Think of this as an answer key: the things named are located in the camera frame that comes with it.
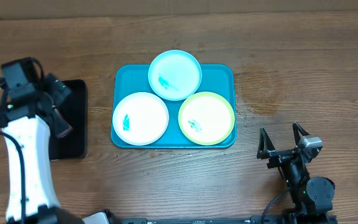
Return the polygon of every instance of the light blue plate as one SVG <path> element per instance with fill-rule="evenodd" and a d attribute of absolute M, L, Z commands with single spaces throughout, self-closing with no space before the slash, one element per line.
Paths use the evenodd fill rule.
<path fill-rule="evenodd" d="M 145 91 L 154 93 L 148 81 L 148 71 L 150 65 L 125 65 L 116 74 L 116 86 L 114 87 L 114 101 L 112 110 L 126 96 Z M 234 75 L 229 67 L 220 64 L 201 64 L 203 79 L 197 92 L 210 91 L 223 96 L 232 106 L 236 114 L 236 100 L 234 94 Z M 116 146 L 123 148 L 139 149 L 216 149 L 231 146 L 237 138 L 237 121 L 231 134 L 222 142 L 212 146 L 202 146 L 190 141 L 180 131 L 178 123 L 178 112 L 184 100 L 170 101 L 164 100 L 169 111 L 169 123 L 163 136 L 146 146 L 133 146 L 121 140 L 114 128 L 111 126 L 111 140 Z"/>
<path fill-rule="evenodd" d="M 200 86 L 202 71 L 197 59 L 182 50 L 158 55 L 149 68 L 149 84 L 155 94 L 166 100 L 184 100 Z"/>

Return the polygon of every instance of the wood grain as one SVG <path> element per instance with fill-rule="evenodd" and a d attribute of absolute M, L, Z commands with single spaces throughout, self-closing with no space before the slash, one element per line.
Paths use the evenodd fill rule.
<path fill-rule="evenodd" d="M 356 9 L 358 0 L 0 0 L 0 19 Z"/>
<path fill-rule="evenodd" d="M 111 142 L 115 73 L 169 49 L 235 73 L 238 139 L 229 149 L 139 151 Z M 358 223 L 358 11 L 0 21 L 0 64 L 27 56 L 88 86 L 88 155 L 52 162 L 58 198 L 72 213 L 261 214 L 285 186 L 277 170 L 256 159 L 259 128 L 267 128 L 277 149 L 288 149 L 291 124 L 299 121 L 324 141 L 308 170 L 336 183 L 331 214 Z M 8 195 L 0 138 L 0 223 Z M 271 213 L 290 206 L 286 198 Z"/>

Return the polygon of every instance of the green rim plate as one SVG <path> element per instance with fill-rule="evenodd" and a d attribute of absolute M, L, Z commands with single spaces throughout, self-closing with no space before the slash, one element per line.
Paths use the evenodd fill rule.
<path fill-rule="evenodd" d="M 193 100 L 199 98 L 199 97 L 211 97 L 211 98 L 214 98 L 216 100 L 219 100 L 220 102 L 222 102 L 226 107 L 227 109 L 229 110 L 229 113 L 230 113 L 230 120 L 231 120 L 231 123 L 230 123 L 230 128 L 229 130 L 227 131 L 227 133 L 222 136 L 221 138 L 215 140 L 215 141 L 211 141 L 211 142 L 201 142 L 201 141 L 197 141 L 195 140 L 193 137 L 191 137 L 188 133 L 185 132 L 185 129 L 183 128 L 182 126 L 182 123 L 181 123 L 181 117 L 182 117 L 182 114 L 183 114 L 183 110 L 186 108 L 186 106 L 188 106 L 189 103 L 191 103 Z M 180 130 L 182 131 L 182 133 L 186 136 L 186 138 L 188 138 L 190 141 L 194 142 L 194 143 L 197 143 L 197 144 L 200 144 L 200 145 L 203 145 L 203 146 L 210 146 L 210 145 L 214 145 L 214 144 L 217 144 L 223 140 L 225 140 L 229 135 L 230 133 L 232 132 L 233 130 L 233 127 L 234 127 L 234 122 L 235 122 L 235 117 L 234 117 L 234 111 L 233 111 L 233 108 L 231 107 L 230 103 L 225 99 L 223 98 L 221 95 L 218 95 L 216 93 L 211 93 L 211 92 L 201 92 L 201 93 L 196 93 L 194 95 L 191 95 L 189 98 L 187 98 L 183 104 L 180 106 L 180 109 L 179 109 L 179 115 L 178 115 L 178 123 L 179 123 L 179 127 L 180 127 Z"/>

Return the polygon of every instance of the black smartphone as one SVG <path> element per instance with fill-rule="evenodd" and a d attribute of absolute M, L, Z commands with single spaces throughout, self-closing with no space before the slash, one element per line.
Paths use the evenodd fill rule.
<path fill-rule="evenodd" d="M 88 92 L 83 80 L 66 80 L 63 83 L 71 90 L 57 110 L 73 128 L 67 135 L 57 138 L 51 133 L 49 159 L 84 158 L 88 152 Z"/>

